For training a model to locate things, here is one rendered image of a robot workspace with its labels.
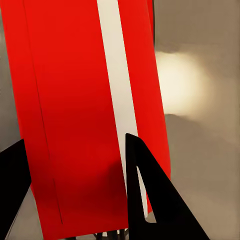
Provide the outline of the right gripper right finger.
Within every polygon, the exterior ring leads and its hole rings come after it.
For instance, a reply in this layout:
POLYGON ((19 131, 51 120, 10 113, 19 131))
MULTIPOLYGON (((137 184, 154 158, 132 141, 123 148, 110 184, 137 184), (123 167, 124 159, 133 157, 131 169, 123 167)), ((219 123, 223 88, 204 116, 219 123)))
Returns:
POLYGON ((129 240, 210 240, 139 137, 125 134, 129 240), (156 223, 145 220, 139 168, 156 223))

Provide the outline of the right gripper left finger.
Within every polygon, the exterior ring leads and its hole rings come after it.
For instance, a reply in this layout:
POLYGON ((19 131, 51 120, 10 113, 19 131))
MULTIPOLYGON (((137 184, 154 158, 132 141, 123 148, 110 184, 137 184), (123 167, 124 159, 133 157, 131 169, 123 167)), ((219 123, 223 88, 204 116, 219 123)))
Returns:
POLYGON ((0 153, 0 240, 5 240, 31 182, 22 139, 0 153))

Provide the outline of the radio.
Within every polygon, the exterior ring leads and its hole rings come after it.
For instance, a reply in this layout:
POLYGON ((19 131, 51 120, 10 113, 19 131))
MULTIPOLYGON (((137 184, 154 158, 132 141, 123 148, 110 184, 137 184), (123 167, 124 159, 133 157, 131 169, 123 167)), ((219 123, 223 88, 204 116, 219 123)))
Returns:
POLYGON ((44 240, 126 240, 126 133, 171 180, 154 0, 0 0, 0 9, 44 240))

